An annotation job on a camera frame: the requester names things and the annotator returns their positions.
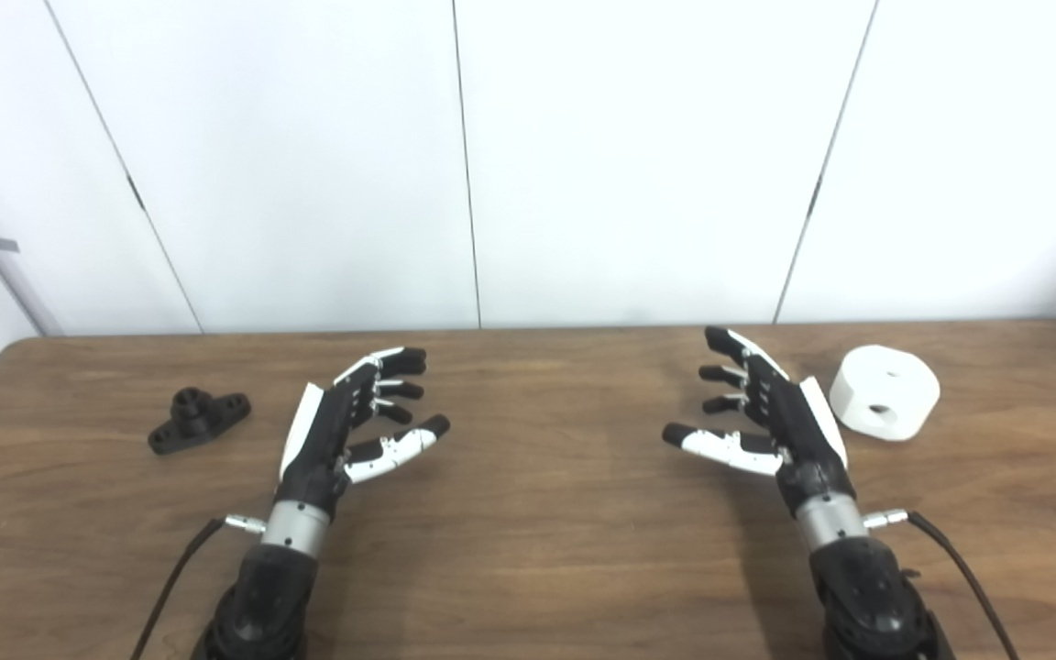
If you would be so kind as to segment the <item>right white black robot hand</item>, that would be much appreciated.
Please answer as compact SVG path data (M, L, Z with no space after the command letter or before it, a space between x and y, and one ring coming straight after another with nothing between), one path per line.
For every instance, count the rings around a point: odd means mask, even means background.
M663 442L739 471L775 478L792 517L810 501L855 499L837 421L816 379L794 380L758 344L729 327L704 329L709 350L730 365L704 365L700 379L733 392L703 402L708 414L740 413L759 432L667 423Z

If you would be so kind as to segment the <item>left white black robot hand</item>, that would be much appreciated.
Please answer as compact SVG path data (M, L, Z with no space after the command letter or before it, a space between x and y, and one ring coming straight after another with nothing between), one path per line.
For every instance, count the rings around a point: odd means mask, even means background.
M334 518L348 486L386 475L444 438L451 422L437 414L422 423L397 403L420 400L423 348L372 352L327 386L307 384L294 414L278 472L275 501L290 501Z

